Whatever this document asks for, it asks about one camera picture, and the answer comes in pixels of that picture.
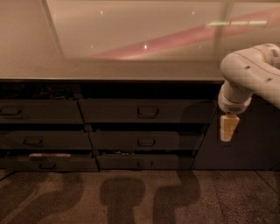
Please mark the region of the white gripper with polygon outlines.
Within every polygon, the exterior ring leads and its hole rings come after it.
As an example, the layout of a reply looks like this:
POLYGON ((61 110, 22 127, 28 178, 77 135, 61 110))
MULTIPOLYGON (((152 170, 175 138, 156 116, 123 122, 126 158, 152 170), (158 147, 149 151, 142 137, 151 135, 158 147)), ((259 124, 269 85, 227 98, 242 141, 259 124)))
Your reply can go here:
POLYGON ((220 140, 230 142, 240 118, 237 116, 246 111, 252 100, 252 93, 242 87, 225 81, 220 88, 218 105, 220 109, 230 115, 220 117, 220 140))

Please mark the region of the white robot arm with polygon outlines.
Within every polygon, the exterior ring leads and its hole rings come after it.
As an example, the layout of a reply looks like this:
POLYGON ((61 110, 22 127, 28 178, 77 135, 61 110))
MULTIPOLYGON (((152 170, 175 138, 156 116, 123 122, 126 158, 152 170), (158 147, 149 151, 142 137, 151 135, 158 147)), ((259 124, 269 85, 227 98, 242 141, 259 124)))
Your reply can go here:
POLYGON ((258 95, 280 108, 280 47, 253 46, 228 54, 220 64, 225 79, 218 95, 220 140, 229 142, 252 96, 258 95))

